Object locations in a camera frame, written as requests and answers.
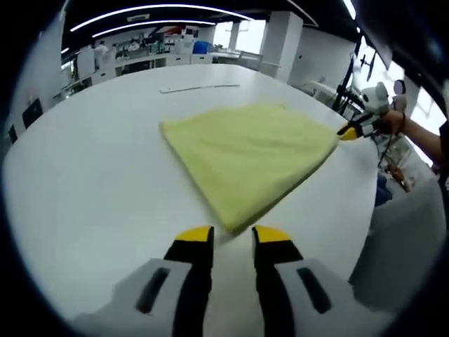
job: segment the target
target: human hand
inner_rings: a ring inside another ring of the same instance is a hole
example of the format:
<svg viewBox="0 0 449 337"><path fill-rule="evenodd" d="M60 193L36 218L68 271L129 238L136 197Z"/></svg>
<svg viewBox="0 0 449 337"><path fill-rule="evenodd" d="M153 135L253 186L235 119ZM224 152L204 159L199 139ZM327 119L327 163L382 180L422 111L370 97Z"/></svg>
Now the human hand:
<svg viewBox="0 0 449 337"><path fill-rule="evenodd" d="M382 121L389 125L391 132L394 134L403 131L404 123L406 122L404 120L404 114L396 110L389 110L387 114L382 117Z"/></svg>
<svg viewBox="0 0 449 337"><path fill-rule="evenodd" d="M406 179L402 170L399 167L397 167L396 165L389 163L388 169L391 173L391 176L394 178L394 180L401 182Z"/></svg>

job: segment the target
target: chair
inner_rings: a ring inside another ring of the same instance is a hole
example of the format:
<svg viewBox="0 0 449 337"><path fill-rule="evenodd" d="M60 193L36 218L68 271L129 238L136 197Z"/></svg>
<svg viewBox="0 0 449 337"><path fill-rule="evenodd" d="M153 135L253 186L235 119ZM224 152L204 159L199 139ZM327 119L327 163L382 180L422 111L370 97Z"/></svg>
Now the chair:
<svg viewBox="0 0 449 337"><path fill-rule="evenodd" d="M35 100L22 114L25 128L29 128L40 116L42 116L42 105L39 99Z"/></svg>
<svg viewBox="0 0 449 337"><path fill-rule="evenodd" d="M241 51L240 56L237 59L237 65L255 70L258 72L262 64L262 55L249 53L247 51Z"/></svg>
<svg viewBox="0 0 449 337"><path fill-rule="evenodd" d="M445 234L443 200L434 179L377 207L349 280L357 300L372 309L399 311L424 281Z"/></svg>

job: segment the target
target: cabinet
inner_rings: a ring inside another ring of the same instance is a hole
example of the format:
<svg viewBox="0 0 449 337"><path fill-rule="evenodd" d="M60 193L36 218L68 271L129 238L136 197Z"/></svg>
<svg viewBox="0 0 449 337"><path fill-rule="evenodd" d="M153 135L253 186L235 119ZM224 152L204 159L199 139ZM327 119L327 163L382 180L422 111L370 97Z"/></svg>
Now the cabinet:
<svg viewBox="0 0 449 337"><path fill-rule="evenodd" d="M190 55L170 55L166 56L166 65L167 67L171 65L189 65L190 64Z"/></svg>
<svg viewBox="0 0 449 337"><path fill-rule="evenodd" d="M192 54L190 55L191 65L207 65L212 63L212 55Z"/></svg>

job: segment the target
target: person's arm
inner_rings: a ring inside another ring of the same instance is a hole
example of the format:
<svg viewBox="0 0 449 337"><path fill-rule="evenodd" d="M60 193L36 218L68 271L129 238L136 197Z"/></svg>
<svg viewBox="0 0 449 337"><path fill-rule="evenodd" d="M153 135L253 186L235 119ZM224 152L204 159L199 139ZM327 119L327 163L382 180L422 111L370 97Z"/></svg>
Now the person's arm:
<svg viewBox="0 0 449 337"><path fill-rule="evenodd" d="M404 122L403 114L395 110L389 111L384 120L389 122L394 133L397 133L404 123L402 133L409 137L430 159L438 164L443 163L444 156L440 136L426 130L408 117Z"/></svg>

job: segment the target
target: blue container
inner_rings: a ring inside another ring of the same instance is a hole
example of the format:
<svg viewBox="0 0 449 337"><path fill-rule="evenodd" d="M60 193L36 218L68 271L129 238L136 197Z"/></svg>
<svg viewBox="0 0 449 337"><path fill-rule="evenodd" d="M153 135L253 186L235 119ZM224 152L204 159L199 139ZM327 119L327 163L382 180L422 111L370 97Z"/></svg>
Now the blue container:
<svg viewBox="0 0 449 337"><path fill-rule="evenodd" d="M193 54L207 54L209 43L206 41L197 41L194 44Z"/></svg>

